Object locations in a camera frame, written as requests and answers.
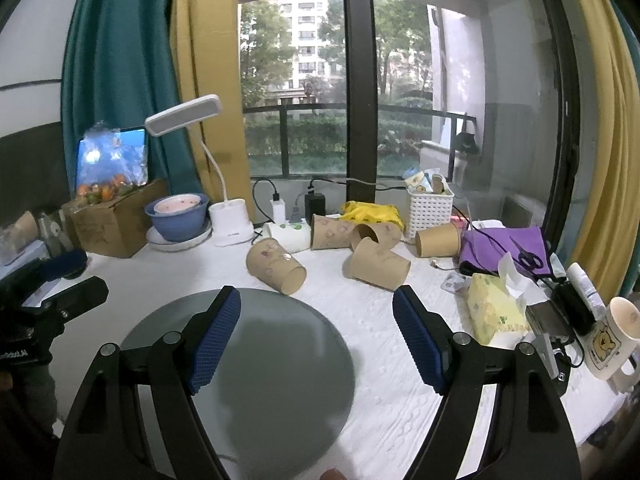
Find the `white tube bottle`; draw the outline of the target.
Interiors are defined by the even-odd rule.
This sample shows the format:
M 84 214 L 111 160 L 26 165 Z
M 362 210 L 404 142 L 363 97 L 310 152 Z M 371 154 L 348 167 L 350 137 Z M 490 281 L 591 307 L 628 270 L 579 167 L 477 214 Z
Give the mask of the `white tube bottle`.
M 566 277 L 594 318 L 597 321 L 604 318 L 606 313 L 605 303 L 598 293 L 596 286 L 594 286 L 590 277 L 578 262 L 573 262 L 566 269 Z

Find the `white power strip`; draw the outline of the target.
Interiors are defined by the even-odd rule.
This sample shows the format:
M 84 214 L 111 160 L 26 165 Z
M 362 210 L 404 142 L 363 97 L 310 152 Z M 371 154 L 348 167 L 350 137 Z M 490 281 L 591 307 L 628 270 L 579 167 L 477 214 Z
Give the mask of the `white power strip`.
M 262 234 L 265 237 L 274 238 L 290 254 L 310 248 L 311 227 L 306 221 L 268 222 L 262 228 Z

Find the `yellow curtain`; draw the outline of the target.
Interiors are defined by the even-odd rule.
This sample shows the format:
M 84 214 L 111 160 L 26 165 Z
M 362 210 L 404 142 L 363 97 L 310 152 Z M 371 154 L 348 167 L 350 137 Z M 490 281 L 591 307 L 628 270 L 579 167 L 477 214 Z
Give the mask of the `yellow curtain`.
M 170 47 L 180 99 L 216 94 L 225 112 L 243 107 L 239 0 L 172 0 Z
M 570 260 L 601 297 L 617 296 L 639 229 L 639 84 L 611 0 L 578 0 L 596 75 L 597 154 L 582 226 Z

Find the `black power adapter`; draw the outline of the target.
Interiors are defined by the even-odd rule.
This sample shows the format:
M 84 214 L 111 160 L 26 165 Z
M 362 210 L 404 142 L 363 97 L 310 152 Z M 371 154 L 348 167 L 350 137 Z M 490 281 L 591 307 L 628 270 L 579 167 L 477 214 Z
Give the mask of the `black power adapter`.
M 308 224 L 314 216 L 323 217 L 326 214 L 326 196 L 314 188 L 308 188 L 305 194 L 305 218 Z

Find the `white plate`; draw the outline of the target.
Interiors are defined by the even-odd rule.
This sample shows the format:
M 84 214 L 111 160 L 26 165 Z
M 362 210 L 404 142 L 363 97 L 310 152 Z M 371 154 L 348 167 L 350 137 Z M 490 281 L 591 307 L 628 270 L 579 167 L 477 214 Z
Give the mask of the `white plate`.
M 212 222 L 206 220 L 204 226 L 201 231 L 198 232 L 194 237 L 189 238 L 188 240 L 183 240 L 182 242 L 170 242 L 169 240 L 165 240 L 160 232 L 157 231 L 155 226 L 148 229 L 145 237 L 148 245 L 156 250 L 157 252 L 185 252 L 194 247 L 198 247 L 198 245 L 203 244 L 209 237 L 212 235 Z

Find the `blue bowl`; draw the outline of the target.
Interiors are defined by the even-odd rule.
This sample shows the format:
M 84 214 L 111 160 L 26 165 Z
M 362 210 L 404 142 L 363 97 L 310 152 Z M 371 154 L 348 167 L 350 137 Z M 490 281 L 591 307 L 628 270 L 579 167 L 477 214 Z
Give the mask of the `blue bowl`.
M 160 235 L 170 242 L 182 242 L 194 237 L 201 231 L 206 221 L 209 198 L 202 193 L 183 194 L 198 194 L 201 197 L 201 203 L 197 207 L 183 211 L 182 214 L 171 214 L 170 216 L 154 214 L 153 211 L 153 206 L 165 197 L 154 200 L 144 207 L 144 212 L 151 219 L 152 226 L 155 226 Z

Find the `yellow tissue pack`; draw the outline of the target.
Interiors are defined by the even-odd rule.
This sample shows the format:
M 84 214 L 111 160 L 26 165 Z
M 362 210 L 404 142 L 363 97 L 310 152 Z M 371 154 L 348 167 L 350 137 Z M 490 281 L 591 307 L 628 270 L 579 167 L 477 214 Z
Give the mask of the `yellow tissue pack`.
M 498 274 L 472 275 L 466 305 L 475 339 L 485 346 L 506 342 L 512 335 L 530 332 L 528 307 L 544 304 L 547 294 L 531 279 L 516 270 L 510 254 L 498 262 Z

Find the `white desk lamp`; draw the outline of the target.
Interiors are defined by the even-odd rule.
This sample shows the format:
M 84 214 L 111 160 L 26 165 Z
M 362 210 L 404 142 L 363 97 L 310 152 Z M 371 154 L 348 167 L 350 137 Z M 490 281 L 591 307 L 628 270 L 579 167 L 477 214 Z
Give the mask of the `white desk lamp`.
M 254 235 L 250 204 L 250 168 L 242 114 L 228 112 L 216 94 L 206 94 L 166 108 L 144 120 L 154 138 L 186 130 L 204 192 L 210 198 L 209 219 L 218 247 L 248 242 Z

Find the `patterned paper cup middle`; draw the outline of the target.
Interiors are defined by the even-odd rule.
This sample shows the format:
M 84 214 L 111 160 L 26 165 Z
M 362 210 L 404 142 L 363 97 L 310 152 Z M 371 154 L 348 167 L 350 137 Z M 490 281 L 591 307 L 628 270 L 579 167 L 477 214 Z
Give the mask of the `patterned paper cup middle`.
M 311 250 L 349 248 L 356 224 L 349 220 L 314 214 L 311 219 Z

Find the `cardboard box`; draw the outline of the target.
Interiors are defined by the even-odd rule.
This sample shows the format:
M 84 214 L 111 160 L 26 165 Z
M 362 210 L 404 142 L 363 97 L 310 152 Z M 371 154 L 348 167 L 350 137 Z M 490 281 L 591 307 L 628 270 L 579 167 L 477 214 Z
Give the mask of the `cardboard box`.
M 130 258 L 146 244 L 151 227 L 144 207 L 167 194 L 166 182 L 157 179 L 109 202 L 89 205 L 72 200 L 63 206 L 74 233 L 72 240 L 85 252 Z

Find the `white bear mug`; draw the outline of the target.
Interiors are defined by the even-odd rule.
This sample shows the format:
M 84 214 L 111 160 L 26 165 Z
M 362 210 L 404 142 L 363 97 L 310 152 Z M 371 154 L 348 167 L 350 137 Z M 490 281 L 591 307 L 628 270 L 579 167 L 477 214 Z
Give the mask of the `white bear mug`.
M 627 392 L 639 381 L 639 365 L 627 374 L 623 366 L 639 349 L 639 309 L 629 300 L 614 297 L 605 317 L 586 337 L 585 362 L 594 377 L 612 380 L 618 392 Z

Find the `patterned paper cup left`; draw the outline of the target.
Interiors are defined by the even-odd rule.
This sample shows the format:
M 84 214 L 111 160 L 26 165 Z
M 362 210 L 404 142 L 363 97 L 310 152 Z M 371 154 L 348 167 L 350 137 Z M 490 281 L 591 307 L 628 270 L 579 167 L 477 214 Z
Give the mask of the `patterned paper cup left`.
M 247 271 L 280 294 L 291 296 L 304 284 L 307 270 L 274 238 L 255 243 L 246 256 Z

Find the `black window frame post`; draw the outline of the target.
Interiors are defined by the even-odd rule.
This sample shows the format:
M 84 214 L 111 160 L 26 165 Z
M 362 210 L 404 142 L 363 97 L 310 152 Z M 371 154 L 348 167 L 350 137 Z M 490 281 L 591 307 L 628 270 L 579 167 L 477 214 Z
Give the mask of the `black window frame post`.
M 375 200 L 378 145 L 378 73 L 373 0 L 344 0 L 347 188 L 346 198 Z

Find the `brown paper cup behind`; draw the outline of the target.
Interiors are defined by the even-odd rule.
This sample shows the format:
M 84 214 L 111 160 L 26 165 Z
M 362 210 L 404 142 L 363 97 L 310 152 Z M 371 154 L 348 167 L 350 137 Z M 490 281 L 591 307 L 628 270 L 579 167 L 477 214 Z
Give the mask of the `brown paper cup behind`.
M 355 250 L 362 240 L 370 238 L 382 248 L 392 249 L 401 240 L 401 229 L 392 222 L 360 223 L 352 230 L 350 247 Z

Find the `white charger plug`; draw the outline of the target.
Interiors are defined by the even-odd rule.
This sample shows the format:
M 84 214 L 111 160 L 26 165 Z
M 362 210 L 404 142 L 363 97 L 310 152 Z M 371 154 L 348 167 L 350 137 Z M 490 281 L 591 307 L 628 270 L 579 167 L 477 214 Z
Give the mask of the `white charger plug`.
M 272 222 L 275 224 L 285 224 L 286 222 L 286 205 L 278 192 L 272 194 L 271 200 Z

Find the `pink bowl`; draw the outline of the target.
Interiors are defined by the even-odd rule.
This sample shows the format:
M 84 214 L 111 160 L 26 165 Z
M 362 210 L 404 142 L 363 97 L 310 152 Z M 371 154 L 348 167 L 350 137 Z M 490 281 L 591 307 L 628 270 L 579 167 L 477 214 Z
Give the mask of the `pink bowl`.
M 201 203 L 198 194 L 177 194 L 167 196 L 159 200 L 154 206 L 154 214 L 170 216 L 171 214 L 182 214 L 183 211 L 197 207 Z

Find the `patterned paper cup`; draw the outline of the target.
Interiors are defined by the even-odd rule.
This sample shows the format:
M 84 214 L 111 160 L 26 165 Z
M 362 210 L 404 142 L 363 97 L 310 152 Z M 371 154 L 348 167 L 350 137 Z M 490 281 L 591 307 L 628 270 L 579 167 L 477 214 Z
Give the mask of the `patterned paper cup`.
M 255 243 L 246 256 L 247 271 L 280 294 L 291 296 L 304 284 L 307 270 L 274 238 Z
M 314 214 L 311 219 L 311 250 L 349 248 L 356 224 L 349 220 Z

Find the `black scissors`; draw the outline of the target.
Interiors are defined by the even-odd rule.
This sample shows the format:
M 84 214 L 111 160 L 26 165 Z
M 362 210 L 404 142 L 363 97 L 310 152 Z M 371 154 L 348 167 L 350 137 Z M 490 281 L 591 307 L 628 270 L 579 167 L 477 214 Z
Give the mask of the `black scissors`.
M 518 250 L 518 263 L 520 266 L 528 272 L 535 272 L 540 270 L 544 263 L 534 252 L 529 252 L 527 249 L 518 244 L 517 240 L 511 238 L 513 245 Z

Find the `yellow curtain right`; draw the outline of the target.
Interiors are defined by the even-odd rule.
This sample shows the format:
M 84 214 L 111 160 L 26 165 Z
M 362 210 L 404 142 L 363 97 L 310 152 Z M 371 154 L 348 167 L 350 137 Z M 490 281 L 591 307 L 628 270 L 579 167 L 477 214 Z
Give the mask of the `yellow curtain right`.
M 570 260 L 601 297 L 617 296 L 639 229 L 639 84 L 611 0 L 578 0 L 596 75 L 597 154 L 582 226 Z

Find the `brown paper cup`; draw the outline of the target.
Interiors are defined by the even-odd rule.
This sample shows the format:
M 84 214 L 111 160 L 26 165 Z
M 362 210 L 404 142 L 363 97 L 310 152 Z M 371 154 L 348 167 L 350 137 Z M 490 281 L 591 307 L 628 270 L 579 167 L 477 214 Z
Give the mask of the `brown paper cup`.
M 457 257 L 460 248 L 460 231 L 451 222 L 416 233 L 416 253 L 421 258 Z
M 360 223 L 352 230 L 350 247 L 355 250 L 362 240 L 370 238 L 382 248 L 392 249 L 401 240 L 401 229 L 392 222 Z
M 409 274 L 411 262 L 369 237 L 356 247 L 347 265 L 347 276 L 370 285 L 398 289 Z

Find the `bag of fruit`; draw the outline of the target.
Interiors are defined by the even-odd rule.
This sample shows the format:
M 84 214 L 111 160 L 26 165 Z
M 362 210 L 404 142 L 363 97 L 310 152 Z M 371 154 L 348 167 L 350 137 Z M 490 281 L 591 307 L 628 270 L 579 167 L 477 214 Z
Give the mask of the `bag of fruit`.
M 143 127 L 111 128 L 99 122 L 78 143 L 75 194 L 99 204 L 125 196 L 149 181 L 148 139 Z

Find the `purple cloth bag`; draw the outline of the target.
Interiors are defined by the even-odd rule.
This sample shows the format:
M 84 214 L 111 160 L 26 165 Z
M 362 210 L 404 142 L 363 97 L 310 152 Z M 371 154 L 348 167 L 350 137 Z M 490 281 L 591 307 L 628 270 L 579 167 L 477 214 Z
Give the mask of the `purple cloth bag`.
M 529 252 L 541 258 L 544 266 L 535 272 L 528 272 L 518 263 L 518 250 L 511 238 L 518 241 Z M 505 256 L 512 258 L 516 270 L 528 278 L 551 278 L 552 270 L 546 242 L 541 229 L 529 228 L 490 228 L 464 231 L 461 235 L 461 249 L 458 257 L 459 271 L 463 275 L 474 273 L 498 274 L 498 263 Z

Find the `round grey mat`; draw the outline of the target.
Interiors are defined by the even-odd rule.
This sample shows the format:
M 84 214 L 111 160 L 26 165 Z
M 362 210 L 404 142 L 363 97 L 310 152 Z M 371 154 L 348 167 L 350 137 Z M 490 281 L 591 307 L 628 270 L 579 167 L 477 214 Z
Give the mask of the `round grey mat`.
M 193 402 L 232 479 L 355 478 L 338 442 L 356 386 L 334 325 L 303 301 L 243 288 L 241 315 L 212 382 Z

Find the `yellow plastic bag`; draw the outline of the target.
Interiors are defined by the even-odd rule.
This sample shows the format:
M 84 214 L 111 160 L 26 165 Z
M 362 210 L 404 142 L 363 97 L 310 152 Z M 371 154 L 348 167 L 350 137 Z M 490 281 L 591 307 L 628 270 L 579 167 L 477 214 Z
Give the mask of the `yellow plastic bag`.
M 349 200 L 341 206 L 341 219 L 357 224 L 391 223 L 404 229 L 400 212 L 394 205 L 357 202 Z

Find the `white plastic basket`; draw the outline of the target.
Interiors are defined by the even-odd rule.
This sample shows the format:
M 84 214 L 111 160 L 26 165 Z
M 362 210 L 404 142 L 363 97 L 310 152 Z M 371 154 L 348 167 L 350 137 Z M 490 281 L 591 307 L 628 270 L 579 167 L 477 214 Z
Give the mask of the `white plastic basket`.
M 407 192 L 404 237 L 409 242 L 414 240 L 417 232 L 450 221 L 454 193 L 450 190 L 447 182 L 444 182 L 442 187 L 444 190 L 439 194 Z

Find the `teal curtain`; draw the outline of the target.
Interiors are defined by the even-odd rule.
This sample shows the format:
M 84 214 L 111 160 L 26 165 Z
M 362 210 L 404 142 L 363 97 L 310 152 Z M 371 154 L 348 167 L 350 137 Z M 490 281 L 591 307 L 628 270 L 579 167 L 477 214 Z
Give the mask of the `teal curtain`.
M 61 122 L 67 182 L 96 124 L 140 127 L 179 104 L 169 47 L 170 0 L 76 0 L 63 58 Z

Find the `yellow curtain left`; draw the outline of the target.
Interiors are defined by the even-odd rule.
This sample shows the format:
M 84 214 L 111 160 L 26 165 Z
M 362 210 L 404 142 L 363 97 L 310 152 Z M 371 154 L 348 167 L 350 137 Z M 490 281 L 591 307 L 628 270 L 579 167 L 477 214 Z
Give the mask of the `yellow curtain left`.
M 216 94 L 225 112 L 243 107 L 239 0 L 172 0 L 170 47 L 180 99 Z

